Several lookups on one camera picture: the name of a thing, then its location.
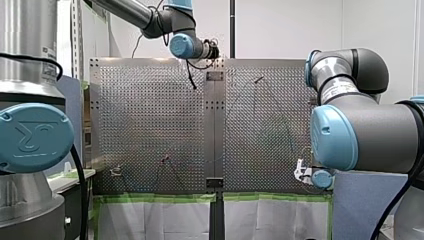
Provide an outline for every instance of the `gray robot arm segment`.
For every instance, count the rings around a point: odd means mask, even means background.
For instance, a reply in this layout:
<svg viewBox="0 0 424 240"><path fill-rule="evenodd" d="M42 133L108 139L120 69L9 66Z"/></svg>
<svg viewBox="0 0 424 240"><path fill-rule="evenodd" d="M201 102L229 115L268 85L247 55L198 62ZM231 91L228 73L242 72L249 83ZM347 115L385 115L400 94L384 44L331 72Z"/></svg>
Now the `gray robot arm segment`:
<svg viewBox="0 0 424 240"><path fill-rule="evenodd" d="M340 170L406 173L418 155L422 120L406 105L379 105L366 94L387 88L387 67L365 49L355 63L352 52L318 53L311 61L310 83L323 105L311 121L315 158Z"/></svg>
<svg viewBox="0 0 424 240"><path fill-rule="evenodd" d="M196 36L196 22L191 1L170 1L164 10L147 7L138 0L93 0L104 9L139 27L146 38L174 33L170 42L172 54L183 59L215 59L219 50L213 41Z"/></svg>

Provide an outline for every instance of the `logo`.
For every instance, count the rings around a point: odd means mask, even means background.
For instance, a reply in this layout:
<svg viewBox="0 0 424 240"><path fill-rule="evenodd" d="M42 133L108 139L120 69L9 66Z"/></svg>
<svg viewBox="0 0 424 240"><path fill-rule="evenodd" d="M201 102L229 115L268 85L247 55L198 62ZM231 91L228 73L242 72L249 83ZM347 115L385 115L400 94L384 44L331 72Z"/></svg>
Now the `logo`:
<svg viewBox="0 0 424 240"><path fill-rule="evenodd" d="M15 129L22 134L17 147L22 155L15 157L36 157L44 155L54 155L48 153L48 144L51 144L49 139L54 132L55 122L19 122Z"/></svg>

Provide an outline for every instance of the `black pole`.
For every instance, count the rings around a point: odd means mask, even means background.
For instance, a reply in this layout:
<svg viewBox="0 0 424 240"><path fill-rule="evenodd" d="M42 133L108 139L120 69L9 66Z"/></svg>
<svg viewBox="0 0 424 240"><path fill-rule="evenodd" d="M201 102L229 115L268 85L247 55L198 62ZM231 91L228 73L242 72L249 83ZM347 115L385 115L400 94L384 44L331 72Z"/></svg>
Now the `black pole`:
<svg viewBox="0 0 424 240"><path fill-rule="evenodd" d="M230 0L230 58L236 58L236 0Z"/></svg>

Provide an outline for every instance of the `blue joint cap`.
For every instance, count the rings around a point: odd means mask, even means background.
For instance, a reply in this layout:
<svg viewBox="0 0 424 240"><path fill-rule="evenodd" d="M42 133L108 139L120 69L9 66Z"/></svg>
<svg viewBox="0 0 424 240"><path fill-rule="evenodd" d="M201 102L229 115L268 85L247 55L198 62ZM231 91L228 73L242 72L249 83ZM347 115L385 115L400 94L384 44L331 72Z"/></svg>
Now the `blue joint cap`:
<svg viewBox="0 0 424 240"><path fill-rule="evenodd" d="M327 189L333 184L333 176L325 170L318 170L312 174L311 181L316 188Z"/></svg>
<svg viewBox="0 0 424 240"><path fill-rule="evenodd" d="M411 97L411 101L424 104L424 95L418 95L418 96Z"/></svg>
<svg viewBox="0 0 424 240"><path fill-rule="evenodd" d="M74 143L74 129L59 109L25 103L0 111L0 171L34 173L64 159Z"/></svg>
<svg viewBox="0 0 424 240"><path fill-rule="evenodd" d="M193 10L193 4L191 0L168 0L167 6L182 8L184 10Z"/></svg>
<svg viewBox="0 0 424 240"><path fill-rule="evenodd" d="M306 59L305 63L305 83L308 87L314 87L312 85L312 79L311 79L311 71L312 71L312 60L314 59L315 54L317 54L319 51L314 50L309 53L308 58Z"/></svg>
<svg viewBox="0 0 424 240"><path fill-rule="evenodd" d="M315 159L328 168L349 171L358 162L358 140L346 116L332 105L314 109L311 142Z"/></svg>
<svg viewBox="0 0 424 240"><path fill-rule="evenodd" d="M177 58L189 59L194 55L193 39L184 33L175 34L171 39L169 48L171 53Z"/></svg>

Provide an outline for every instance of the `pegboard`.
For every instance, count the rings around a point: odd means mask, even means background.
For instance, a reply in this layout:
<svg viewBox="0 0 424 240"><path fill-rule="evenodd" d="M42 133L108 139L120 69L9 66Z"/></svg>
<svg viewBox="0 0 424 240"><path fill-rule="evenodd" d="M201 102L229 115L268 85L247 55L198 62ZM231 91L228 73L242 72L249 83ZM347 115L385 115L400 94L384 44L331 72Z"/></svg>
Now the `pegboard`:
<svg viewBox="0 0 424 240"><path fill-rule="evenodd" d="M204 73L191 71L193 90L182 66L177 60L91 62L98 193L204 191Z"/></svg>
<svg viewBox="0 0 424 240"><path fill-rule="evenodd" d="M224 178L225 191L313 190L293 174L310 145L314 94L303 80L304 61L218 63L209 77L224 77L215 82L192 69L193 90L175 59L91 61L98 194L206 192L211 174ZM116 167L121 176L111 174Z"/></svg>
<svg viewBox="0 0 424 240"><path fill-rule="evenodd" d="M304 61L227 60L225 191L305 193L293 175L310 146Z"/></svg>

